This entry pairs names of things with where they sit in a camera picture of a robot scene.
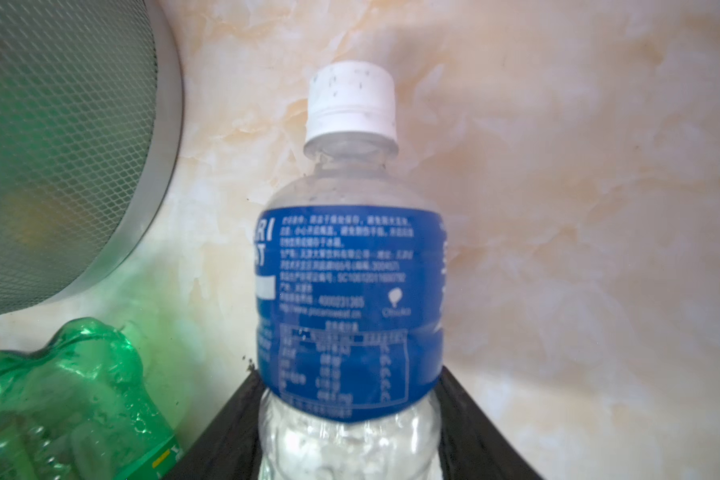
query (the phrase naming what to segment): gray rim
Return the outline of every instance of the gray rim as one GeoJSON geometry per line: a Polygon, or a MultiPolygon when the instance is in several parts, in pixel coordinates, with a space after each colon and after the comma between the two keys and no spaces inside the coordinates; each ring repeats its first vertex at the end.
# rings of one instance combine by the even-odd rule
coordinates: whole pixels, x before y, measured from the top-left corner
{"type": "Polygon", "coordinates": [[[72,283],[45,302],[82,292],[117,268],[146,232],[163,201],[179,150],[182,124],[182,83],[173,34],[156,0],[144,0],[157,56],[157,94],[152,142],[123,219],[94,261],[72,283]]]}

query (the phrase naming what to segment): white logo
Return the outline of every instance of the white logo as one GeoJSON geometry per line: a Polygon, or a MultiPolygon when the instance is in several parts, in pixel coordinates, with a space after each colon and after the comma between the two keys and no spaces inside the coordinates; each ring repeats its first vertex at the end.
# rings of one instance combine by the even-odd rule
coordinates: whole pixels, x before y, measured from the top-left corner
{"type": "Polygon", "coordinates": [[[403,298],[403,291],[400,290],[400,287],[396,286],[389,291],[389,294],[387,294],[387,298],[389,298],[389,302],[392,304],[392,308],[397,308],[398,302],[401,298],[403,298]]]}

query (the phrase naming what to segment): bottle cap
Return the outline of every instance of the bottle cap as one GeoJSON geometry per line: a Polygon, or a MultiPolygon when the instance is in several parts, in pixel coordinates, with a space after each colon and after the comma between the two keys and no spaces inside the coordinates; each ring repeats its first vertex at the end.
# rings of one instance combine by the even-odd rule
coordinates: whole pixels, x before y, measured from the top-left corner
{"type": "Polygon", "coordinates": [[[337,62],[309,82],[306,141],[324,134],[364,132],[397,143],[394,80],[373,63],[337,62]]]}

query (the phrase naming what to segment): crumpled green bottle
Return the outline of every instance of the crumpled green bottle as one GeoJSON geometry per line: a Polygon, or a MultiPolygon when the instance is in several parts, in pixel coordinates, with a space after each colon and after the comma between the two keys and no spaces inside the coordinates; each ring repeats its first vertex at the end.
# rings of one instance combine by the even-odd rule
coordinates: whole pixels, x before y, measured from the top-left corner
{"type": "Polygon", "coordinates": [[[115,328],[68,322],[45,348],[0,351],[0,480],[161,478],[182,455],[115,328]]]}

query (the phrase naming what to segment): bottle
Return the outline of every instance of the bottle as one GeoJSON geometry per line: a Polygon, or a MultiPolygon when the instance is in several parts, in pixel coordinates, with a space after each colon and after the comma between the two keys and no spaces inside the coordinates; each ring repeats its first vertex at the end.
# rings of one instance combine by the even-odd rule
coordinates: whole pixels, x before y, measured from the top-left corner
{"type": "Polygon", "coordinates": [[[317,72],[315,173],[256,225],[261,480],[424,480],[437,457],[445,230],[384,169],[394,108],[379,66],[317,72]]]}
{"type": "Polygon", "coordinates": [[[82,318],[41,350],[0,351],[0,480],[157,480],[181,455],[115,328],[82,318]]]}

